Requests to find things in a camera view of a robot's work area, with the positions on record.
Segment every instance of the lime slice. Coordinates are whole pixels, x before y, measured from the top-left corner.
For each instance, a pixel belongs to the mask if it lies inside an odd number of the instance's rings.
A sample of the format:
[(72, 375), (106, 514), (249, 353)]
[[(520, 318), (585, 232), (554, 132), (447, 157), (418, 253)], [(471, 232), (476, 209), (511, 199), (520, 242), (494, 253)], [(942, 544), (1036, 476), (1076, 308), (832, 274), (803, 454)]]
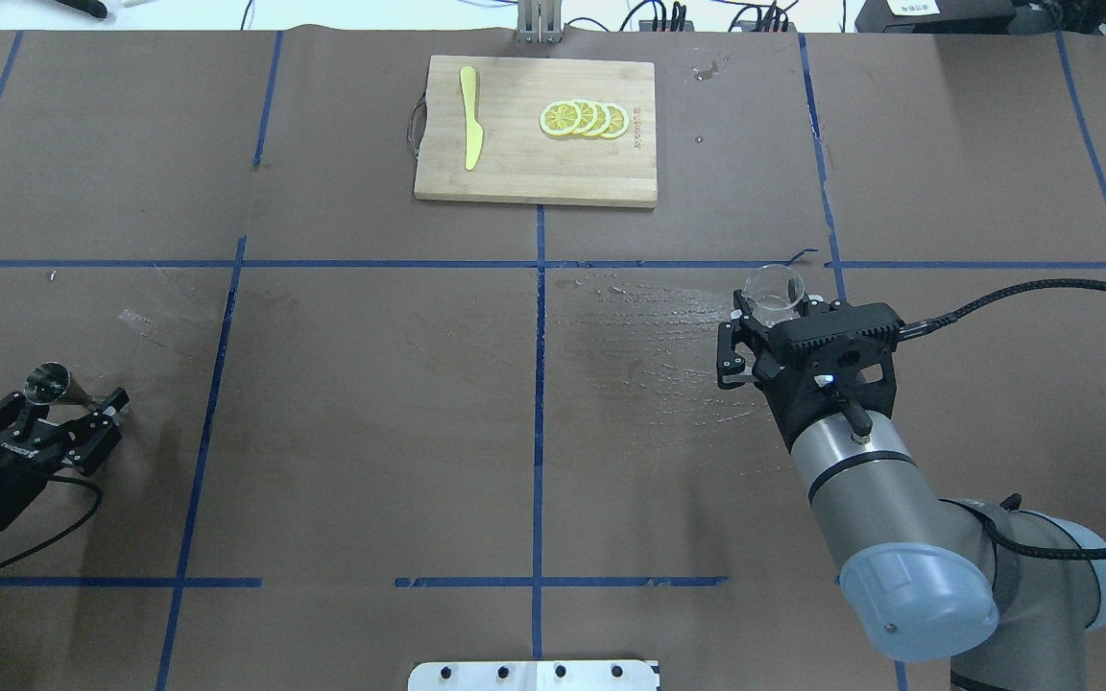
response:
[(575, 135), (582, 135), (588, 129), (596, 127), (596, 119), (601, 116), (601, 113), (593, 108), (595, 101), (587, 101), (586, 98), (575, 98), (574, 105), (578, 106), (578, 126), (574, 127)]
[(593, 101), (592, 107), (601, 114), (601, 117), (596, 121), (596, 127), (592, 127), (592, 129), (584, 132), (583, 136), (601, 136), (602, 132), (608, 129), (608, 123), (614, 122), (612, 111), (606, 108), (605, 105), (601, 104), (601, 102)]
[(541, 111), (541, 130), (545, 135), (566, 136), (578, 127), (578, 118), (583, 113), (571, 101), (554, 101)]
[(617, 104), (603, 104), (608, 111), (608, 127), (601, 132), (601, 139), (617, 139), (620, 135), (626, 135), (629, 129), (629, 114), (626, 108)]

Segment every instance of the clear glass cup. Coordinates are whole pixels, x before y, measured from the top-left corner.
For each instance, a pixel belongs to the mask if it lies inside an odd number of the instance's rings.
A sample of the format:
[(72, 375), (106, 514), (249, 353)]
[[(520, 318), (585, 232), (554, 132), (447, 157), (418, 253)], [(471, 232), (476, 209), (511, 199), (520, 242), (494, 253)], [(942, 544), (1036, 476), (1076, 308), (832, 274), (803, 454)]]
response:
[(804, 280), (784, 264), (768, 264), (750, 275), (741, 294), (750, 302), (753, 318), (772, 327), (799, 316), (796, 305), (804, 300)]

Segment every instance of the wooden cutting board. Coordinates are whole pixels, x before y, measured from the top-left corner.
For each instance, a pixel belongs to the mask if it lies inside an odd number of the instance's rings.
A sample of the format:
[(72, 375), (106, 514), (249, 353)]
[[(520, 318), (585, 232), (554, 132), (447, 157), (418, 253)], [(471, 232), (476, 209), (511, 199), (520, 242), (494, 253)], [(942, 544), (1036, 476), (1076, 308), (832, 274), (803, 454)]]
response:
[[(483, 146), (465, 169), (460, 69), (477, 70), (477, 121)], [(614, 140), (554, 137), (540, 115), (553, 101), (614, 102), (630, 114)], [(426, 87), (429, 117), (417, 161), (418, 200), (519, 201), (654, 208), (655, 65), (435, 55)]]

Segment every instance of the knife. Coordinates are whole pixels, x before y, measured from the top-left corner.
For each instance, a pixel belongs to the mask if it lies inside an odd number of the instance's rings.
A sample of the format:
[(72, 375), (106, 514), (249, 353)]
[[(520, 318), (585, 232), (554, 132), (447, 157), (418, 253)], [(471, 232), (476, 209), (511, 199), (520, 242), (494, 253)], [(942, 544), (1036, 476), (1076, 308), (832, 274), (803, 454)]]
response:
[(460, 67), (460, 87), (463, 88), (463, 167), (472, 170), (480, 158), (480, 148), (484, 145), (484, 128), (476, 119), (476, 67)]

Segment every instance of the light blue joint cap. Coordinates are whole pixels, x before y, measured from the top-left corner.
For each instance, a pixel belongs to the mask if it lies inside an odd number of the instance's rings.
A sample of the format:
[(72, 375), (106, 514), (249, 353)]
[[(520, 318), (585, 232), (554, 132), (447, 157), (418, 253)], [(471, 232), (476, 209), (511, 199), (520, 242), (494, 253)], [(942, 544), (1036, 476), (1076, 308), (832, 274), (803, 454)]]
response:
[[(1085, 525), (1078, 525), (1076, 522), (1067, 520), (1058, 520), (1058, 517), (1041, 514), (1041, 512), (1023, 511), (1023, 514), (1033, 514), (1042, 517), (1042, 520), (1052, 522), (1053, 525), (1066, 531), (1083, 549), (1103, 549), (1106, 547), (1106, 542), (1095, 534), (1094, 530)], [(1098, 611), (1095, 614), (1095, 620), (1091, 621), (1087, 626), (1087, 630), (1095, 630), (1106, 626), (1106, 559), (1089, 562), (1089, 565), (1095, 570), (1095, 578), (1098, 582)]]
[(975, 564), (917, 542), (856, 552), (843, 565), (839, 586), (877, 651), (907, 663), (969, 651), (1001, 619)]

